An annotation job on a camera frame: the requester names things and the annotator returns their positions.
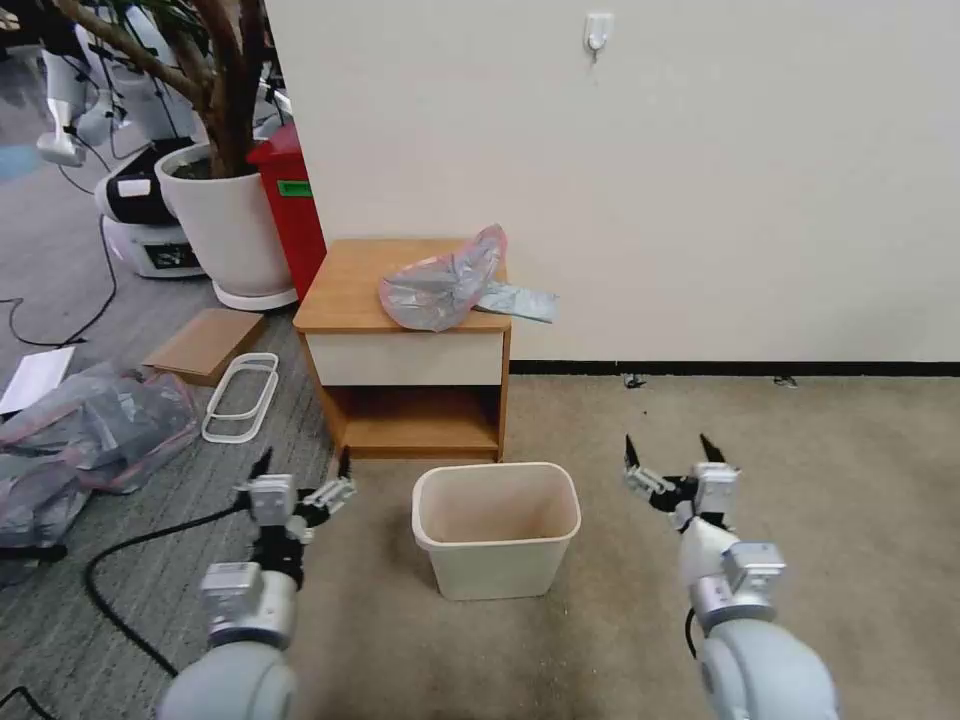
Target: floor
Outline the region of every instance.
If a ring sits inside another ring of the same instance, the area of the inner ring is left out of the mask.
[[[683,640],[678,536],[621,483],[625,431],[664,473],[701,459],[699,432],[742,468],[734,524],[779,545],[780,621],[830,667],[843,717],[958,717],[960,382],[511,383],[506,459],[562,465],[582,506],[553,589],[444,600],[410,531],[434,464],[355,463],[359,494],[307,555],[300,720],[711,717]]]
[[[44,117],[30,66],[17,62],[24,67],[0,63],[0,144],[29,149]],[[19,92],[14,75],[26,83]],[[33,133],[17,129],[24,113]],[[135,137],[120,140],[136,146]],[[109,289],[97,213],[54,168],[19,160],[14,172],[8,157],[0,154],[12,176],[0,178],[0,288],[27,297],[21,332],[62,338]],[[92,185],[95,168],[85,170],[77,180]],[[215,304],[203,280],[148,281],[122,267],[118,279],[118,300],[79,346],[75,367],[136,363]],[[151,716],[166,678],[94,613],[81,567],[119,539],[223,506],[268,444],[277,469],[304,484],[325,472],[329,443],[289,317],[272,316],[258,346],[280,354],[282,379],[256,441],[197,442],[141,492],[95,498],[67,537],[65,561],[0,591],[0,694],[24,682],[64,719]],[[0,384],[30,351],[0,328]],[[198,405],[207,396],[198,391]],[[844,716],[956,718],[958,408],[955,380],[800,378],[788,389],[766,379],[655,378],[627,390],[617,378],[515,377],[507,459],[563,465],[583,508],[554,588],[537,599],[443,600],[409,529],[410,490],[430,464],[357,462],[360,494],[307,556],[290,652],[296,715],[709,717],[682,638],[677,537],[620,483],[625,431],[665,472],[699,459],[705,431],[743,468],[736,525],[745,538],[780,545],[789,563],[781,620],[830,666]],[[103,586],[183,667],[203,651],[203,569],[242,559],[249,539],[234,519],[131,550],[104,568]],[[28,717],[20,705],[3,710],[4,720]]]

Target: beige carpet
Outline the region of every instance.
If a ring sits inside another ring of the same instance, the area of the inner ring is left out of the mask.
[[[561,464],[583,508],[553,589],[444,600],[409,522],[440,463],[357,462],[360,495],[309,551],[298,717],[710,717],[678,537],[620,483],[626,430],[663,472],[699,459],[700,431],[743,468],[738,530],[780,545],[781,621],[830,666],[844,717],[960,717],[960,382],[511,382],[507,459]]]

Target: white wall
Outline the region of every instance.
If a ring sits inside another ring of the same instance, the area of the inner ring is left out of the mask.
[[[955,0],[268,7],[327,237],[500,222],[515,359],[960,358]]]

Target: black baseboard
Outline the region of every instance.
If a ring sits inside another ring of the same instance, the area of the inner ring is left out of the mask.
[[[960,377],[960,362],[704,362],[511,360],[514,375],[728,375],[746,377]]]

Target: green label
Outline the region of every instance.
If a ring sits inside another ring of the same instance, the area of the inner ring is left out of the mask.
[[[306,180],[277,180],[277,190],[283,197],[313,197]]]

